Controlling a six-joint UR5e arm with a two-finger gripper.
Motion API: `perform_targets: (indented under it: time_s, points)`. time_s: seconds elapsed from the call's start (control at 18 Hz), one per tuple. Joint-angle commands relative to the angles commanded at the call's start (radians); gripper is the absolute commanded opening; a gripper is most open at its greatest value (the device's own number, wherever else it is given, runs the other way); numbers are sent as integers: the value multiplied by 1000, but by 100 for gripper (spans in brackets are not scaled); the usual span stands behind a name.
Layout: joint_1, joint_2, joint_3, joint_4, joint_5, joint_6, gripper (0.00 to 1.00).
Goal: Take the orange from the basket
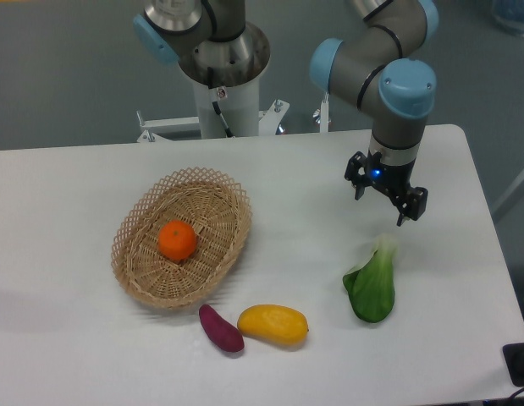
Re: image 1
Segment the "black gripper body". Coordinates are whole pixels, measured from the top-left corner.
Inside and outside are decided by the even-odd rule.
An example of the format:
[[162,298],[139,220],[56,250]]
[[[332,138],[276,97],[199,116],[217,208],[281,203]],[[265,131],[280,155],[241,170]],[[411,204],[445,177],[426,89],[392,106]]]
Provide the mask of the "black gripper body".
[[406,165],[386,165],[381,161],[381,154],[377,152],[374,156],[368,153],[365,156],[361,152],[356,153],[357,175],[356,198],[360,199],[365,188],[372,187],[378,192],[388,196],[390,199],[403,198],[411,190],[411,174],[414,162]]

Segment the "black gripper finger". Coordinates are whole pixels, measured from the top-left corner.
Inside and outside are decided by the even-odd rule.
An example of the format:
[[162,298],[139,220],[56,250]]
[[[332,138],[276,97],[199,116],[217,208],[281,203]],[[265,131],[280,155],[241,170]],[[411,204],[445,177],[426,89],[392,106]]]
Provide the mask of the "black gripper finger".
[[427,208],[428,191],[423,187],[410,187],[402,199],[398,201],[399,212],[397,226],[400,227],[405,221],[417,221]]
[[367,157],[360,151],[356,152],[348,161],[345,169],[345,179],[351,182],[355,190],[355,199],[359,200],[368,186],[368,177],[365,174]]

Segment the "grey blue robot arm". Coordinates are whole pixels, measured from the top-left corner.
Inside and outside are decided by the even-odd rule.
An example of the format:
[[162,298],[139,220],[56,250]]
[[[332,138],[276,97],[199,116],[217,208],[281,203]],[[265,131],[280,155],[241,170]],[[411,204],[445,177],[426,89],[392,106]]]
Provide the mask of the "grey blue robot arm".
[[[309,75],[373,121],[367,153],[355,153],[345,169],[356,197],[373,188],[390,199],[400,220],[415,221],[426,210],[427,191],[412,186],[410,177],[437,80],[411,54],[438,28],[438,10],[431,1],[357,1],[355,8],[367,27],[362,37],[323,41]],[[201,87],[196,104],[204,137],[259,134],[259,99],[238,91],[261,77],[270,46],[247,21],[244,2],[148,1],[133,26],[156,60],[178,64]]]

